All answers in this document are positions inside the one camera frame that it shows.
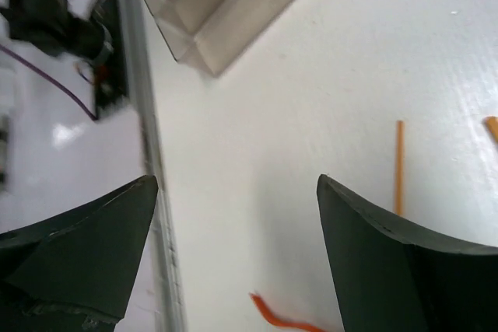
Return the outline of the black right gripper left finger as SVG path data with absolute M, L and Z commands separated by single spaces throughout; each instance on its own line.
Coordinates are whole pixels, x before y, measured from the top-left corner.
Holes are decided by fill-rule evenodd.
M 1 234 L 3 331 L 113 331 L 153 220 L 154 176 Z

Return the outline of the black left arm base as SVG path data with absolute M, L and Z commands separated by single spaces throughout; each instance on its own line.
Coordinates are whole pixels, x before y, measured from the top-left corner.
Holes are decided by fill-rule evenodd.
M 1 7 L 9 38 L 26 42 L 48 56 L 70 54 L 79 60 L 75 69 L 93 88 L 89 109 L 69 89 L 7 47 L 2 52 L 43 77 L 74 100 L 92 121 L 115 114 L 129 98 L 126 61 L 118 0 L 92 0 L 89 15 L 81 18 L 68 0 L 8 0 Z

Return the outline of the dark orange plastic fork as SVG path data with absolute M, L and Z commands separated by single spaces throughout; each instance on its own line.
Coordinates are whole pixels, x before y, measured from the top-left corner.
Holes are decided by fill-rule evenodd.
M 257 293 L 252 292 L 249 294 L 249 296 L 263 319 L 274 327 L 289 328 L 307 332 L 326 332 L 325 329 L 315 326 L 311 323 L 300 320 L 291 320 L 289 318 L 280 316 L 278 313 L 275 313 L 268 306 L 267 302 Z

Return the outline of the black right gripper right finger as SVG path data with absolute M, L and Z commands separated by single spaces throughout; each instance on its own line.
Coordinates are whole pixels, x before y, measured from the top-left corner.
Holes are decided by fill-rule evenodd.
M 387 211 L 326 175 L 317 201 L 347 331 L 495 331 L 497 249 Z

